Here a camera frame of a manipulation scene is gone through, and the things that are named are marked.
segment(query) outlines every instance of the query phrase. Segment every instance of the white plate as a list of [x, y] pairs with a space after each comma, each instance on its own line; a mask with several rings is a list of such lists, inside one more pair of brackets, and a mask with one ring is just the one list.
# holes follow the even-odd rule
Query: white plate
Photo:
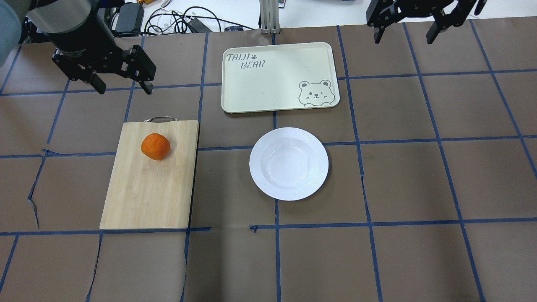
[[263, 135], [250, 154], [253, 181], [265, 194], [299, 200], [315, 193], [328, 174], [328, 156], [313, 134], [280, 128]]

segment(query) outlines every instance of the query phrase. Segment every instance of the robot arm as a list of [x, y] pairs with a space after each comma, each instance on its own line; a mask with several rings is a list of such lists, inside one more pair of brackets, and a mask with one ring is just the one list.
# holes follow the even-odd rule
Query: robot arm
[[[101, 1], [21, 2], [28, 3], [27, 13], [23, 13], [22, 17], [28, 15], [28, 18], [57, 47], [52, 60], [71, 81], [82, 80], [100, 94], [104, 94], [106, 84], [97, 73], [115, 73], [137, 81], [147, 94], [151, 94], [153, 85], [150, 81], [155, 78], [155, 64], [139, 45], [124, 51], [115, 44], [112, 32], [97, 17]], [[115, 2], [118, 6], [125, 3], [125, 1]]]
[[438, 34], [450, 26], [461, 26], [477, 2], [474, 14], [479, 15], [487, 0], [457, 0], [451, 13], [444, 8], [454, 0], [372, 0], [367, 8], [367, 25], [374, 28], [375, 43], [379, 43], [389, 25], [408, 18], [433, 16], [434, 23], [427, 32], [427, 43], [432, 44]]

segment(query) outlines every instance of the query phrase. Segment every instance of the cutting board handle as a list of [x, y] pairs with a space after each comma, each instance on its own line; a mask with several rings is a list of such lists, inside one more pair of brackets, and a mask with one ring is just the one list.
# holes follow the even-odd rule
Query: cutting board handle
[[153, 122], [154, 120], [156, 119], [170, 119], [170, 121], [174, 120], [174, 121], [177, 121], [178, 119], [176, 118], [173, 118], [173, 117], [154, 117], [154, 118], [151, 118], [151, 119], [146, 119], [145, 121], [148, 121], [148, 122]]

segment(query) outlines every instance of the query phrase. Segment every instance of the plate rim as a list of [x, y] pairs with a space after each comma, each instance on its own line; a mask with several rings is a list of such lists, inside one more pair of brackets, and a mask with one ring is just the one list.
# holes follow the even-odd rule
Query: plate rim
[[[265, 185], [265, 183], [263, 182], [264, 178], [261, 177], [260, 174], [258, 175], [258, 174], [255, 173], [256, 166], [258, 167], [258, 170], [260, 170], [260, 168], [259, 168], [261, 166], [260, 163], [256, 164], [256, 162], [253, 161], [253, 159], [254, 159], [253, 156], [255, 156], [256, 150], [261, 151], [259, 149], [260, 145], [263, 142], [265, 142], [267, 138], [269, 138], [272, 135], [275, 135], [275, 133], [289, 131], [289, 130], [291, 130], [291, 133], [293, 133], [293, 132], [302, 133], [305, 136], [311, 138], [311, 143], [309, 143], [309, 142], [306, 142], [306, 143], [308, 143], [309, 145], [314, 145], [314, 147], [313, 147], [314, 151], [316, 149], [317, 150], [322, 150], [322, 152], [320, 154], [318, 152], [315, 152], [317, 154], [316, 160], [319, 161], [319, 163], [321, 163], [320, 167], [322, 169], [321, 171], [319, 171], [319, 174], [320, 174], [319, 181], [316, 182], [315, 185], [311, 186], [311, 189], [306, 190], [306, 193], [302, 193], [302, 194], [300, 194], [300, 195], [298, 195], [296, 197], [286, 196], [285, 194], [282, 193], [282, 192], [284, 192], [284, 190], [282, 190], [282, 189], [278, 189], [278, 190], [280, 190], [280, 192], [276, 192], [276, 193], [275, 192], [270, 192], [268, 189], [271, 186], [270, 185]], [[293, 135], [293, 136], [290, 136], [290, 137], [301, 139], [300, 136], [297, 136], [297, 135]], [[321, 141], [317, 137], [315, 137], [313, 134], [311, 134], [310, 132], [308, 132], [308, 131], [306, 131], [304, 129], [300, 129], [300, 128], [296, 128], [296, 127], [282, 127], [282, 128], [277, 128], [277, 129], [271, 130], [271, 131], [265, 133], [261, 138], [259, 138], [259, 140], [253, 146], [252, 151], [250, 152], [249, 168], [250, 168], [250, 176], [252, 177], [253, 182], [256, 184], [256, 186], [263, 193], [267, 194], [268, 196], [270, 196], [272, 198], [278, 199], [278, 200], [296, 201], [296, 200], [304, 199], [304, 198], [307, 198], [307, 197], [313, 195], [315, 192], [317, 192], [322, 187], [322, 185], [326, 181], [326, 177], [328, 176], [328, 171], [329, 171], [329, 168], [330, 168], [330, 162], [329, 162], [329, 159], [328, 159], [328, 154], [326, 152], [326, 148], [321, 143]]]

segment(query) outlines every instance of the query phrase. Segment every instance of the power adapter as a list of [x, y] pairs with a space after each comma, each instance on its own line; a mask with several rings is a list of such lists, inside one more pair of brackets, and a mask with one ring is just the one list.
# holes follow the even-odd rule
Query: power adapter
[[213, 32], [198, 18], [192, 18], [190, 22], [186, 24], [186, 26], [188, 26], [188, 29], [190, 29], [190, 31], [193, 33]]

